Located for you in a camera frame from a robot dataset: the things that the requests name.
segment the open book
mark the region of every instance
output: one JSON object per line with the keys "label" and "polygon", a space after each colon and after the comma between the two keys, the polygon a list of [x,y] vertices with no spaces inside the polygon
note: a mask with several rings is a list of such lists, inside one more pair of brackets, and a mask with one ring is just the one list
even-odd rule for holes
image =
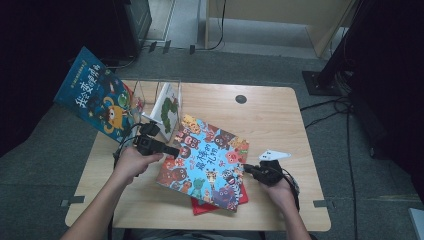
{"label": "open book", "polygon": [[120,142],[140,121],[143,101],[112,71],[83,47],[54,101],[97,130]]}
{"label": "open book", "polygon": [[178,121],[178,107],[180,102],[179,89],[174,89],[172,84],[165,82],[162,84],[162,90],[150,114],[150,118],[159,122],[161,135],[167,142],[171,139],[172,132]]}

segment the hand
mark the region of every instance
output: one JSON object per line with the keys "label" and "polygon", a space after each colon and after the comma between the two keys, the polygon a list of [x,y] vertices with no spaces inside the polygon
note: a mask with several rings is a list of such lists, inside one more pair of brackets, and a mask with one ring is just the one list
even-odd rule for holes
{"label": "hand", "polygon": [[112,176],[125,181],[127,185],[131,184],[135,176],[144,173],[150,163],[157,162],[162,157],[163,153],[143,156],[134,147],[127,147],[119,157]]}
{"label": "hand", "polygon": [[276,204],[284,213],[287,209],[296,209],[296,203],[293,193],[290,189],[289,183],[283,178],[276,185],[269,187],[260,183],[262,189],[268,193],[271,200]]}

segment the wooden table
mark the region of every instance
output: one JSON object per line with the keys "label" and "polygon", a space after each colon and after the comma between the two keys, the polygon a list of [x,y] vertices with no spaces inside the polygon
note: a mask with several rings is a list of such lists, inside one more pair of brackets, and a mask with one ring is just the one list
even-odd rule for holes
{"label": "wooden table", "polygon": [[[144,93],[155,87],[143,88]],[[239,104],[237,95],[247,97]],[[323,200],[315,163],[309,147],[296,95],[285,87],[242,85],[182,84],[182,112],[203,119],[248,139],[249,164],[258,164],[266,149],[289,152],[280,160],[300,186],[300,214],[309,231],[327,231],[331,227],[327,208],[315,208],[314,200]],[[93,200],[110,176],[112,152],[118,143],[102,133],[97,135],[75,196],[86,197],[83,204],[72,204],[66,224],[76,218]],[[249,202],[237,213],[217,210],[194,216],[187,195],[155,183],[160,164],[149,169],[124,191],[116,208],[113,226],[117,228],[214,229],[214,230],[285,230],[284,219],[268,195],[251,176],[244,177]]]}

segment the children's book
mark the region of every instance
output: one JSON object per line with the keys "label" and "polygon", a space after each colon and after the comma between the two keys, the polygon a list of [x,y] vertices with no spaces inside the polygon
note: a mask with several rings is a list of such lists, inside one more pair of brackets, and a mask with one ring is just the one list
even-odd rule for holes
{"label": "children's book", "polygon": [[165,159],[156,181],[219,208],[236,211],[243,183],[246,139],[185,115],[174,139],[177,159]]}
{"label": "children's book", "polygon": [[112,71],[83,47],[54,101],[120,142],[140,121],[143,101]]}
{"label": "children's book", "polygon": [[[205,203],[204,201],[198,200],[196,198],[190,198],[190,200],[191,200],[191,205],[193,207],[194,215],[208,213],[208,212],[212,212],[217,209],[220,209],[219,207],[215,205]],[[244,188],[244,185],[242,184],[239,205],[243,203],[247,203],[248,201],[249,201],[249,198],[247,196],[246,189]]]}
{"label": "children's book", "polygon": [[170,83],[164,83],[150,114],[150,118],[161,123],[157,126],[167,142],[171,140],[178,121],[179,95],[177,89],[174,89]]}

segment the forearm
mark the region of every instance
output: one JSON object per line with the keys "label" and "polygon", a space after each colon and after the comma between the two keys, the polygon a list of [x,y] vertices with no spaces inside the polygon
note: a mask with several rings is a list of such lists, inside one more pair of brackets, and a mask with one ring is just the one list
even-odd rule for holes
{"label": "forearm", "polygon": [[282,198],[276,201],[276,204],[284,216],[287,239],[311,239],[305,224],[297,211],[296,204],[291,193],[285,194]]}
{"label": "forearm", "polygon": [[125,181],[112,174],[62,239],[101,239],[125,187]]}

